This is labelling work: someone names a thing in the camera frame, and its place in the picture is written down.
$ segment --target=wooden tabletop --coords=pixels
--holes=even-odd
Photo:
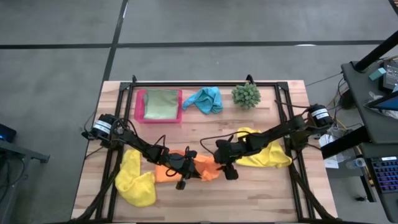
[[[292,104],[308,106],[307,92],[303,81],[287,81]],[[199,144],[201,138],[219,136],[237,131],[240,127],[267,130],[280,124],[275,92],[271,87],[259,87],[261,102],[255,109],[242,110],[234,105],[231,90],[233,87],[220,87],[224,109],[218,114],[203,114],[195,106],[183,112],[179,124],[139,124],[134,120],[136,90],[132,97],[130,119],[140,138],[156,142],[166,134],[166,146],[184,150],[190,146],[199,154],[209,156]],[[200,87],[162,87],[165,90],[183,90],[183,101],[196,93]],[[98,103],[96,119],[100,114],[114,114],[118,97],[119,82],[104,82]],[[122,114],[126,102],[124,96]],[[295,114],[303,109],[294,108]],[[90,142],[87,153],[99,148],[99,141]],[[210,150],[215,150],[215,139],[205,142]],[[326,210],[337,217],[322,154],[311,147],[303,150],[310,188]],[[90,156],[84,163],[80,184],[76,195],[72,218],[81,215],[92,202],[101,185],[106,150]],[[154,165],[141,160],[141,174],[154,171]],[[294,200],[288,168],[245,167],[235,165],[238,180],[226,180],[224,174],[211,182],[199,179],[187,180],[185,190],[176,190],[176,183],[156,184],[157,201],[154,205],[137,208],[128,204],[119,195],[116,199],[114,222],[276,222],[295,221]],[[302,208],[307,213],[303,193]]]

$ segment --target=pink tray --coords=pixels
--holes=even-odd
[[[178,111],[176,119],[144,119],[145,104],[144,95],[146,90],[138,90],[136,98],[136,108],[134,109],[134,119],[139,123],[180,123],[182,118],[182,90],[178,90]]]

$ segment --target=black desk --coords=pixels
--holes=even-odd
[[[346,178],[346,177],[361,177],[362,171],[361,169],[349,169],[346,166],[346,163],[351,161],[357,156],[355,149],[347,149],[342,152],[345,156],[351,156],[350,159],[347,159],[343,162],[339,162],[338,169],[326,168],[329,178]]]
[[[379,65],[380,63],[373,63],[364,73],[355,71],[351,63],[341,65],[344,79],[347,81],[364,126],[323,146],[322,155],[324,158],[357,145],[361,147],[362,156],[366,159],[368,165],[370,165],[370,158],[398,156],[398,120],[383,116],[363,106],[370,100],[370,91],[377,95],[385,95],[378,90],[378,81],[369,79],[369,75],[376,71]],[[368,166],[368,168],[372,178],[377,180],[371,166]],[[369,185],[366,172],[364,169],[362,169],[362,172],[361,180],[366,194],[368,198],[371,198],[369,201],[374,202],[376,199]],[[398,211],[398,193],[382,194],[378,188],[377,193],[387,218],[391,222],[398,223],[398,212],[396,212]]]
[[[377,95],[385,95],[378,89],[378,81],[369,79],[369,75],[379,68],[379,64],[373,63],[369,66],[366,73],[358,73],[350,63],[342,64],[341,69],[371,142],[376,144],[398,143],[398,120],[381,116],[379,113],[363,106],[370,99],[369,91]]]

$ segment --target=green plant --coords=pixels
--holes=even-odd
[[[260,102],[260,91],[255,84],[246,83],[232,90],[232,99],[243,109],[254,108]]]

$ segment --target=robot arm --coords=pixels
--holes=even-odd
[[[111,148],[113,144],[124,143],[137,149],[148,162],[166,166],[170,170],[181,174],[181,181],[177,183],[177,189],[179,190],[183,190],[185,186],[184,179],[200,177],[193,163],[193,159],[197,156],[196,151],[190,151],[189,147],[187,147],[184,156],[177,153],[169,153],[169,149],[164,145],[145,142],[137,135],[134,126],[131,126],[133,131],[123,124],[123,119],[111,114],[102,114],[91,131],[83,132],[82,136],[89,141],[99,139],[101,140],[101,145],[106,148]]]
[[[238,138],[237,142],[219,139],[216,140],[217,150],[214,153],[215,162],[223,164],[221,168],[227,180],[236,180],[238,173],[232,163],[243,156],[251,156],[261,152],[270,142],[289,135],[286,147],[293,150],[301,150],[308,143],[308,137],[313,134],[324,134],[333,124],[327,109],[321,105],[308,107],[307,122],[302,114],[271,128],[263,133],[248,133]]]

